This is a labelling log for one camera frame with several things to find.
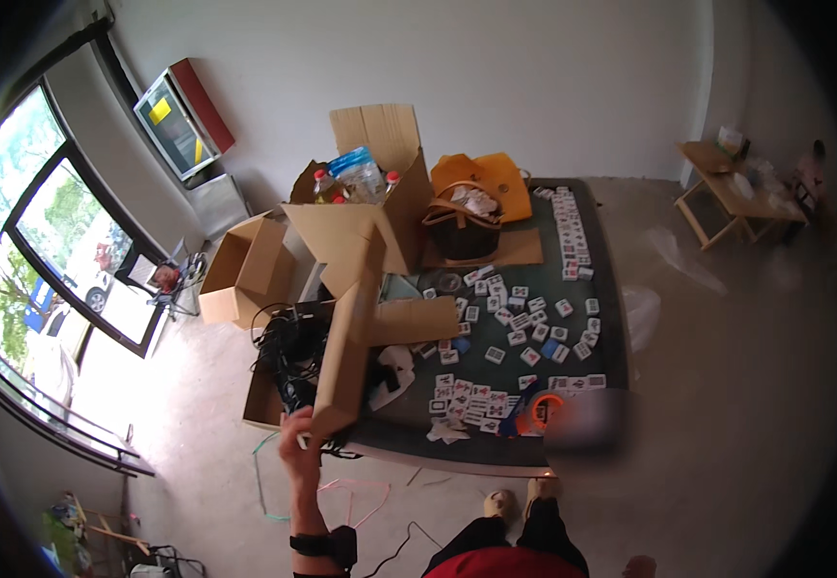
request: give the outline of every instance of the window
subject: window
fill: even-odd
[[[37,84],[0,125],[0,402],[76,451],[130,469],[142,463],[138,455],[69,404],[92,326],[147,352],[161,309],[147,303],[148,289],[114,277],[136,247],[163,258]],[[136,469],[151,473],[145,464]]]

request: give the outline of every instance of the concrete floor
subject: concrete floor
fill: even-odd
[[[602,204],[619,283],[654,290],[662,313],[649,346],[632,356],[632,389],[652,410],[643,459],[600,481],[567,476],[561,505],[570,538],[593,576],[619,575],[637,554],[656,557],[665,576],[761,575],[800,524],[837,446],[837,244],[807,230],[790,250],[728,237],[701,253],[672,206],[677,183],[588,183]],[[654,226],[671,230],[726,295],[667,264],[646,240]],[[108,410],[97,421],[120,431],[133,422],[134,445],[158,472],[130,484],[137,534],[202,559],[210,576],[290,575],[287,525],[263,516],[255,483],[251,452],[266,433],[240,421],[255,357],[248,333],[179,321],[145,362],[95,338],[76,403]],[[283,515],[275,450],[265,445],[259,464],[269,512]],[[414,472],[369,458],[326,459],[323,481],[392,485],[387,503],[358,528],[355,575],[390,556],[411,520],[443,544],[481,514],[487,492],[525,496],[525,480],[428,470],[406,486]],[[354,521],[380,498],[376,487],[356,488]],[[347,494],[320,500],[329,526],[343,524]],[[515,525],[512,535],[519,531]],[[435,551],[413,533],[379,576],[418,576]]]

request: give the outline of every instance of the red shirt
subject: red shirt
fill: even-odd
[[[585,578],[577,567],[555,554],[522,546],[471,550],[442,562],[426,578]]]

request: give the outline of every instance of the wrist strap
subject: wrist strap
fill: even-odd
[[[357,533],[350,526],[338,526],[328,536],[298,534],[290,537],[290,548],[308,558],[328,556],[344,571],[351,572],[357,561]]]

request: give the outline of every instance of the foot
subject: foot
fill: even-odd
[[[525,506],[525,520],[531,511],[531,503],[537,498],[560,498],[563,495],[563,485],[556,477],[537,477],[528,480],[528,504]]]
[[[482,512],[487,518],[502,518],[508,525],[508,518],[515,506],[515,494],[511,490],[496,490],[482,502]]]

